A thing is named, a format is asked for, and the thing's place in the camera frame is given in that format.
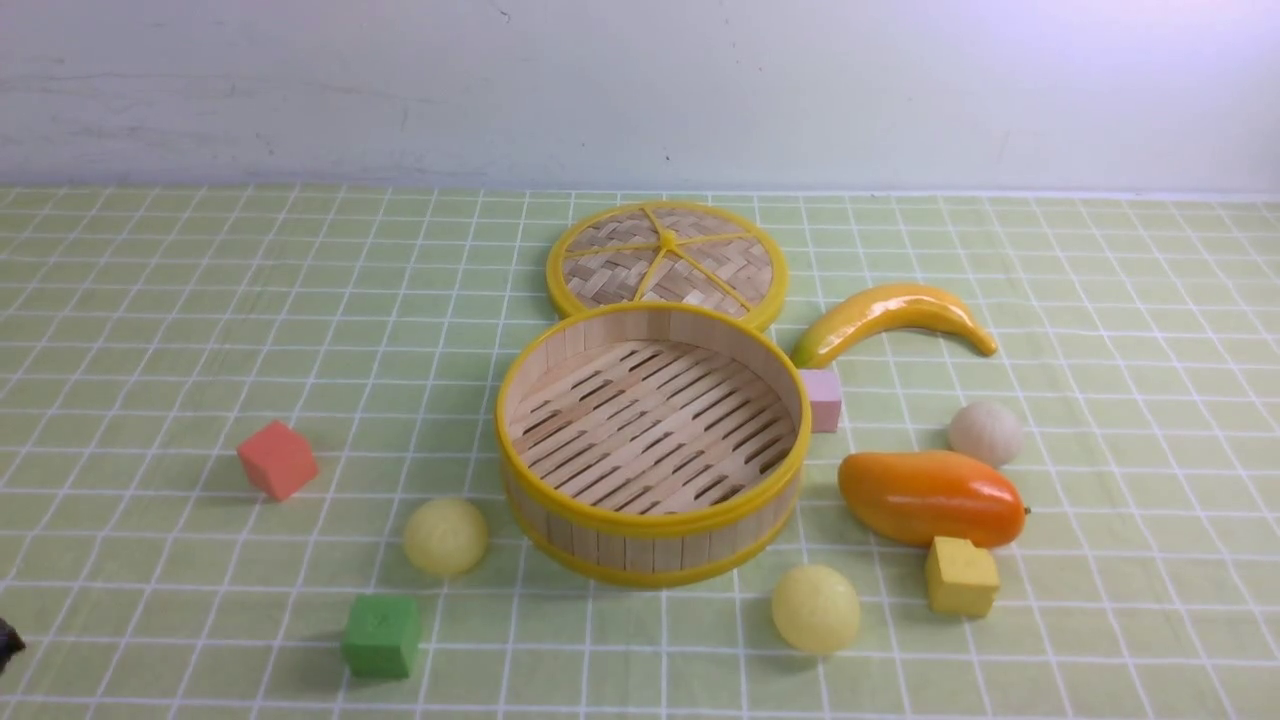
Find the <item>white wall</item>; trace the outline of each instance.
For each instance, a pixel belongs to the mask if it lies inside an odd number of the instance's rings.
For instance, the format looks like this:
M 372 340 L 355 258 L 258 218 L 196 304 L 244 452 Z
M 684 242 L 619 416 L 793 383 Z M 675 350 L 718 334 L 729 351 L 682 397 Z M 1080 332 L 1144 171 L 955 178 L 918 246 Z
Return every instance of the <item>white wall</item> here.
M 1280 191 L 1280 0 L 0 0 L 0 182 Z

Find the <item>green block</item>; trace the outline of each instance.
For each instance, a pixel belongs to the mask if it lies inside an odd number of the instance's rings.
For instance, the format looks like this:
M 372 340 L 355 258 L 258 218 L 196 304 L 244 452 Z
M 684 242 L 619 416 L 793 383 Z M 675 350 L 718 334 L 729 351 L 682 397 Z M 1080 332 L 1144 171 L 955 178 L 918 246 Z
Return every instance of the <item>green block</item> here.
M 403 680 L 413 673 L 422 618 L 406 596 L 362 594 L 351 603 L 342 659 L 356 678 Z

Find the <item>red cube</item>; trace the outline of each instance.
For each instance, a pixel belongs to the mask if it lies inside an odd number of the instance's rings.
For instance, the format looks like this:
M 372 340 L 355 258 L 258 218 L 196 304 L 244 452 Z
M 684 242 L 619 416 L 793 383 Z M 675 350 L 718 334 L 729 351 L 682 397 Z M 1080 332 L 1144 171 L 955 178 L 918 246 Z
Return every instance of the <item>red cube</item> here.
M 307 438 L 279 420 L 250 436 L 236 455 L 248 482 L 276 501 L 288 500 L 320 474 Z

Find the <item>white ball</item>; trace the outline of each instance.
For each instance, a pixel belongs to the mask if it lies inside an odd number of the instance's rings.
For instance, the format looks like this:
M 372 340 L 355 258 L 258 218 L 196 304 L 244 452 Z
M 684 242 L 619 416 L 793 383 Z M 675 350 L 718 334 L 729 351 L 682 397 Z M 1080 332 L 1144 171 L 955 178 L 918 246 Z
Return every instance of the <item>white ball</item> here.
M 1004 405 L 979 400 L 951 418 L 947 442 L 956 452 L 1000 468 L 1023 451 L 1023 423 Z

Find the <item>black object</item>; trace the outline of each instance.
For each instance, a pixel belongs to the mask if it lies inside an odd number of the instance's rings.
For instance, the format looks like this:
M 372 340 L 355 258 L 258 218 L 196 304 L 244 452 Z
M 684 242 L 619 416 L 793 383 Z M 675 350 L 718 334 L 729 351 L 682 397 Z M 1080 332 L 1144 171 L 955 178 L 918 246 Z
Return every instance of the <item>black object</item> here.
M 27 643 L 22 642 L 22 637 L 18 635 L 18 630 L 13 629 L 13 625 L 4 621 L 0 618 L 0 673 L 4 673 L 5 665 L 14 655 L 27 650 Z

